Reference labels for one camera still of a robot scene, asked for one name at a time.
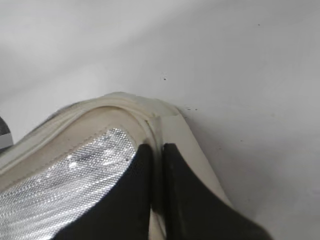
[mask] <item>sneaker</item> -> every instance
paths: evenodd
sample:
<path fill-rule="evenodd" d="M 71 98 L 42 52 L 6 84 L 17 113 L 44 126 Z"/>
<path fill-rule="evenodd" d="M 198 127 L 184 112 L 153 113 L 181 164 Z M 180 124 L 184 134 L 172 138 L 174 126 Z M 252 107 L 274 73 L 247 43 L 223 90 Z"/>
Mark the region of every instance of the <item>sneaker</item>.
<path fill-rule="evenodd" d="M 164 239 L 161 154 L 175 143 L 201 182 L 227 205 L 213 169 L 172 105 L 126 93 L 68 106 L 0 157 L 0 240 L 48 240 L 97 204 L 139 146 L 153 154 L 150 239 Z"/>

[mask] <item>white shoe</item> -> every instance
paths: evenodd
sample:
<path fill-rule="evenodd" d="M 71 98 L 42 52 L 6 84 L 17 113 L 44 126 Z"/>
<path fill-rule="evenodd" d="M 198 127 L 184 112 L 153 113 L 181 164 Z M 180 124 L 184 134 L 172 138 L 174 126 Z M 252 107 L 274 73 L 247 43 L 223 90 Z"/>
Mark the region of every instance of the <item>white shoe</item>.
<path fill-rule="evenodd" d="M 109 192 L 143 143 L 152 148 L 156 174 L 163 144 L 175 143 L 203 184 L 230 205 L 174 106 L 112 93 L 60 110 L 1 155 L 0 240 L 50 239 Z M 161 218 L 151 213 L 150 238 L 163 236 Z"/>

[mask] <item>dark object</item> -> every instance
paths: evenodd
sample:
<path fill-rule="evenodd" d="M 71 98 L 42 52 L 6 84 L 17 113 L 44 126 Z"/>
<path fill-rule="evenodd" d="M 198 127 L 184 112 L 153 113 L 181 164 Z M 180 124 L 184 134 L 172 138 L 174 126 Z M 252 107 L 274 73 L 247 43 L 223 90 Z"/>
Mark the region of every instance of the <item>dark object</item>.
<path fill-rule="evenodd" d="M 54 240 L 147 240 L 152 163 L 152 150 L 141 145 L 117 185 Z"/>
<path fill-rule="evenodd" d="M 13 145 L 10 129 L 6 122 L 0 117 L 0 154 Z"/>
<path fill-rule="evenodd" d="M 175 144 L 163 150 L 167 240 L 271 240 L 207 189 Z"/>

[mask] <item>white background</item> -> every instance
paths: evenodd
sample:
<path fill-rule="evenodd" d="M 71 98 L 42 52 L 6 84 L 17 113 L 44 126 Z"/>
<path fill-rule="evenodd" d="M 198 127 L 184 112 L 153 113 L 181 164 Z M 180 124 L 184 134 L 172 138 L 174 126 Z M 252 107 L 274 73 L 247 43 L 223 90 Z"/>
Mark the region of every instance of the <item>white background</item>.
<path fill-rule="evenodd" d="M 319 0 L 0 0 L 0 116 L 17 142 L 111 92 L 187 117 L 235 207 L 320 239 Z"/>

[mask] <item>silver mesh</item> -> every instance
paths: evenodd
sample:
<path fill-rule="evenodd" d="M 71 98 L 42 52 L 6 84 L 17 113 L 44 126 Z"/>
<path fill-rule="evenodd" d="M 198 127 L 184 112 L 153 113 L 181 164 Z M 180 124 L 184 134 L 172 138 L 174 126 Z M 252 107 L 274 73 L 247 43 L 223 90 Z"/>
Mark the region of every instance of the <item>silver mesh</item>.
<path fill-rule="evenodd" d="M 117 183 L 136 151 L 113 128 L 45 171 L 0 192 L 0 240 L 49 240 Z"/>

